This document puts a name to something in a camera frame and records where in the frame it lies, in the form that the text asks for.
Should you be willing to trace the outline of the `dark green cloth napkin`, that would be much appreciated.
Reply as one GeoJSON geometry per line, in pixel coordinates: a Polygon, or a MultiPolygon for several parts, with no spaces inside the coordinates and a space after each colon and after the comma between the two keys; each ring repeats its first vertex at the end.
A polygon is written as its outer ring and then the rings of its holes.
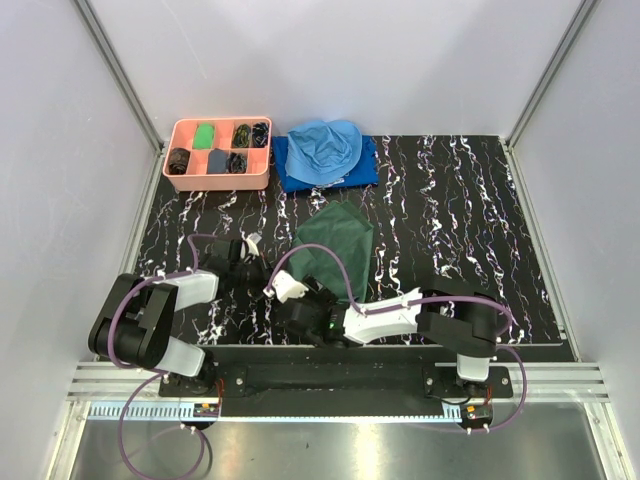
{"type": "Polygon", "coordinates": [[[298,281],[313,277],[339,300],[366,297],[373,251],[374,227],[350,202],[332,202],[305,221],[292,245],[307,245],[288,260],[288,272],[298,281]],[[319,244],[330,249],[310,247],[319,244]]]}

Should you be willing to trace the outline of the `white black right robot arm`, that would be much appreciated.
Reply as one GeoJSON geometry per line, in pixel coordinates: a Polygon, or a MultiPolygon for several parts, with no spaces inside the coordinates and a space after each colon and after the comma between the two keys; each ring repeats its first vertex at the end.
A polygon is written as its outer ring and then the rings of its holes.
{"type": "Polygon", "coordinates": [[[455,387],[470,397],[488,387],[498,338],[514,322],[511,310],[488,291],[444,277],[370,303],[340,302],[327,289],[314,289],[288,273],[276,275],[274,289],[285,328],[315,346],[364,346],[418,334],[455,353],[455,387]]]}

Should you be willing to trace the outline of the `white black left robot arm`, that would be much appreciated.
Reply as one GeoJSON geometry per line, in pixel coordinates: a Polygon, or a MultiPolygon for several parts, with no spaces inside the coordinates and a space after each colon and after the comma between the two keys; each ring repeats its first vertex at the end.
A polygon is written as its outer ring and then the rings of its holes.
{"type": "Polygon", "coordinates": [[[178,381],[203,396],[221,385],[213,354],[172,335],[175,313],[266,285],[271,269],[259,251],[261,237],[217,241],[191,234],[193,263],[184,271],[114,281],[88,336],[89,350],[120,368],[141,368],[178,381]]]}

